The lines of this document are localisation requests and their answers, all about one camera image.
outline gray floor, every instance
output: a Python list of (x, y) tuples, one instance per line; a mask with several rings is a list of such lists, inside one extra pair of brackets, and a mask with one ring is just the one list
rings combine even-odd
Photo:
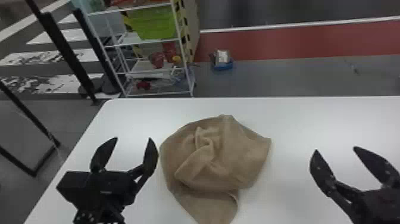
[(400, 95), (400, 55), (199, 63), (195, 73), (196, 97)]
[[(100, 108), (90, 106), (88, 100), (26, 101), (25, 103), (60, 140), (62, 147), (52, 155), (36, 178), (26, 175), (0, 156), (1, 223), (17, 224), (25, 221)], [(41, 136), (41, 133), (24, 118), (11, 102), (0, 101), (0, 118), (2, 135), (9, 132), (9, 127), (13, 125), (21, 131), (28, 129), (33, 134), (33, 136), (8, 134), (8, 138), (2, 138), (0, 144), (12, 145), (13, 142), (25, 142), (25, 150), (38, 150), (39, 154), (48, 149), (45, 139), (42, 141), (43, 148), (38, 148), (40, 144), (36, 144), (35, 147), (27, 145), (27, 142), (39, 141), (34, 137)], [(15, 148), (7, 148), (7, 150), (14, 152)]]
[(196, 0), (202, 29), (400, 15), (397, 0)]

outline crosswalk stripe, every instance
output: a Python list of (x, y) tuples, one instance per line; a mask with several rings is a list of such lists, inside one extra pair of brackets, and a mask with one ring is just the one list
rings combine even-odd
[(64, 24), (64, 23), (77, 23), (78, 20), (75, 18), (74, 14), (69, 14), (67, 17), (59, 21), (59, 24)]
[[(85, 33), (82, 29), (70, 29), (70, 30), (62, 30), (61, 33), (64, 35), (65, 39), (68, 42), (73, 41), (85, 41), (87, 40)], [(29, 41), (27, 44), (42, 44), (42, 43), (52, 43), (49, 35), (46, 32), (43, 32)]]
[[(81, 62), (98, 61), (93, 49), (75, 49), (76, 57)], [(36, 51), (12, 53), (0, 60), (0, 66), (20, 66), (27, 64), (48, 64), (63, 61), (59, 51)]]
[[(100, 78), (103, 74), (88, 74), (89, 78)], [(73, 74), (52, 77), (10, 76), (0, 77), (0, 81), (17, 94), (78, 94), (80, 82)], [(96, 94), (99, 99), (118, 98), (120, 94)]]

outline crumpled towel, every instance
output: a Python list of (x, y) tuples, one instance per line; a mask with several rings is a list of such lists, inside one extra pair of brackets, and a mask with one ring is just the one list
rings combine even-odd
[(239, 189), (255, 182), (270, 146), (233, 116), (189, 123), (160, 147), (167, 187), (199, 224), (228, 224)]

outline white shelf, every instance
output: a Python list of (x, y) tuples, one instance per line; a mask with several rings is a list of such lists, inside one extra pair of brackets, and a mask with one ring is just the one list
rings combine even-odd
[(142, 40), (138, 33), (130, 32), (125, 33), (122, 37), (118, 39), (118, 43), (115, 45), (107, 45), (105, 48), (114, 48), (116, 46), (130, 46), (130, 45), (141, 45), (146, 43), (163, 43), (163, 42), (173, 42), (178, 41), (179, 38), (172, 38), (172, 39), (154, 39), (154, 40)]
[(107, 14), (107, 13), (116, 13), (116, 12), (124, 12), (124, 11), (134, 11), (134, 10), (142, 10), (145, 8), (155, 8), (155, 7), (163, 7), (163, 6), (168, 6), (171, 5), (171, 2), (165, 2), (165, 3), (158, 3), (158, 4), (146, 4), (146, 5), (141, 5), (138, 7), (127, 7), (127, 8), (119, 8), (117, 10), (115, 9), (106, 9), (104, 11), (97, 11), (94, 13), (89, 13), (88, 15), (102, 15), (102, 14)]
[(178, 70), (183, 70), (183, 68), (178, 68), (167, 61), (164, 61), (163, 68), (154, 69), (153, 64), (149, 60), (139, 60), (133, 66), (132, 70), (127, 73), (127, 76), (131, 78), (170, 79), (174, 71)]

